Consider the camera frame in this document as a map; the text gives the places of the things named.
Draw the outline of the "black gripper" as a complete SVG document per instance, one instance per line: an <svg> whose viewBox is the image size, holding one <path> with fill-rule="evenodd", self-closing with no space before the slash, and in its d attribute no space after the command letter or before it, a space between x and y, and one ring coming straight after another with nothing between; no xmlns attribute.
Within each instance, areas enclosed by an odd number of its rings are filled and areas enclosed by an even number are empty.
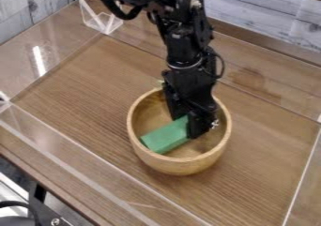
<svg viewBox="0 0 321 226"><path fill-rule="evenodd" d="M217 81L214 62L169 63L162 72L170 117L177 120L189 115L188 135L197 139L217 127L217 104L212 97L212 88Z"/></svg>

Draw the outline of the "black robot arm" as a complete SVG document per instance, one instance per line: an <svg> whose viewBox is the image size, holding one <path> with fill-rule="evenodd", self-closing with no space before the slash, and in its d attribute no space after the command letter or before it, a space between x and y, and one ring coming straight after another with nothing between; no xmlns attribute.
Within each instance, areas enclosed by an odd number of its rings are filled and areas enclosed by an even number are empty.
<svg viewBox="0 0 321 226"><path fill-rule="evenodd" d="M225 62L212 47L213 26L205 0L101 0L123 21L146 12L168 47L162 72L170 116L188 118L188 136L198 138L217 123L212 89L225 73Z"/></svg>

